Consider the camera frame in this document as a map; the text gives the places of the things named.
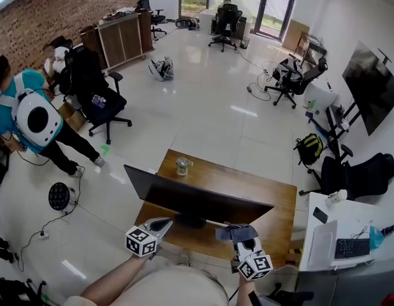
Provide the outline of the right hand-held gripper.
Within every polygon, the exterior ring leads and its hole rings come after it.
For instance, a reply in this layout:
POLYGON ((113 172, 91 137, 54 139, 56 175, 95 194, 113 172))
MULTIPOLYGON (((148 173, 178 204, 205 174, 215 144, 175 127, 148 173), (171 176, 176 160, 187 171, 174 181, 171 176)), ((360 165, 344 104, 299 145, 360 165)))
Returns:
POLYGON ((247 248, 244 242, 235 244, 237 257, 231 260, 231 271, 239 273, 246 281, 255 281, 264 278, 273 270, 272 260, 269 255, 264 255, 261 241, 258 237, 250 239, 247 243, 247 248))

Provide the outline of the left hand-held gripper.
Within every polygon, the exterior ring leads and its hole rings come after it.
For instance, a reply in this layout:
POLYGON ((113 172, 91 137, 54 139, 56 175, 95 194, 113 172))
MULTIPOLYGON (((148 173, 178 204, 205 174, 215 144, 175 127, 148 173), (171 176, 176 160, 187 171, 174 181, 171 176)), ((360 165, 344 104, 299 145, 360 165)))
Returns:
POLYGON ((145 229, 133 226, 125 234, 126 249, 139 258, 152 259, 172 224, 173 220, 169 217, 157 217, 145 221, 142 224, 145 229))

